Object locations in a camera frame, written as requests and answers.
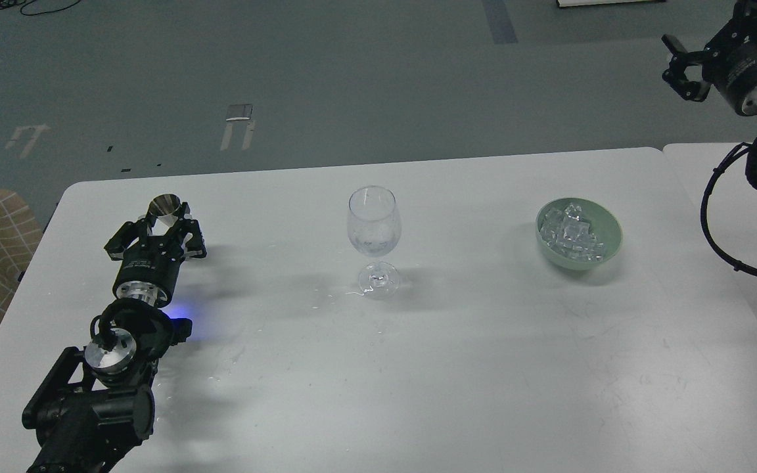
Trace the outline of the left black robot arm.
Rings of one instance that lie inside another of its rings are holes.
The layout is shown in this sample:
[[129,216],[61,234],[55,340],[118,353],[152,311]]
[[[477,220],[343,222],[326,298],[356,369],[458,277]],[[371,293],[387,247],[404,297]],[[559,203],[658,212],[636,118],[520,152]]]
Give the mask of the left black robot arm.
[[109,472],[144,443],[156,421],[159,361],[192,333],[190,319],[164,311],[181,264],[207,254],[186,201],[153,198],[104,250],[120,263],[113,302],[91,321],[88,344],[61,352],[23,410],[40,448],[30,472]]

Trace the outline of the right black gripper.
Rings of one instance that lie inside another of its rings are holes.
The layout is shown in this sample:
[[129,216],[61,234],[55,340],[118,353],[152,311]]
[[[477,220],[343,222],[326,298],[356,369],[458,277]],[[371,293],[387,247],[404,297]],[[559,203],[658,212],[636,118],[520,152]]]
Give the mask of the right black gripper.
[[[660,40],[670,52],[662,79],[680,98],[704,102],[712,84],[739,116],[757,116],[757,1],[735,1],[732,20],[706,50],[688,51],[674,35]],[[707,81],[688,78],[690,67],[706,63]]]

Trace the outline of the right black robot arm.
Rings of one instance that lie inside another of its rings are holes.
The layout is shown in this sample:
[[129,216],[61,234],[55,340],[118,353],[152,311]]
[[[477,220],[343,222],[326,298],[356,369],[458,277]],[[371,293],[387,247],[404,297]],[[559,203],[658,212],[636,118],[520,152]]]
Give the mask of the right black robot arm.
[[[716,90],[738,116],[757,116],[757,1],[735,2],[727,24],[699,51],[672,35],[662,42],[669,51],[662,79],[682,99],[702,102]],[[699,219],[712,251],[757,277],[757,135],[713,168]]]

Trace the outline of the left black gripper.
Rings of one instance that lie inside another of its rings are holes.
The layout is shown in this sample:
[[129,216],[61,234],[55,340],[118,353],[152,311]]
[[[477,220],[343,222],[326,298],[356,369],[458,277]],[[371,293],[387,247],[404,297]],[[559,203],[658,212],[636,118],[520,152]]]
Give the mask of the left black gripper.
[[117,299],[140,300],[157,309],[169,305],[184,259],[203,259],[207,249],[197,219],[187,202],[172,212],[176,217],[166,237],[150,235],[148,219],[126,221],[103,249],[112,261],[120,261],[113,284]]

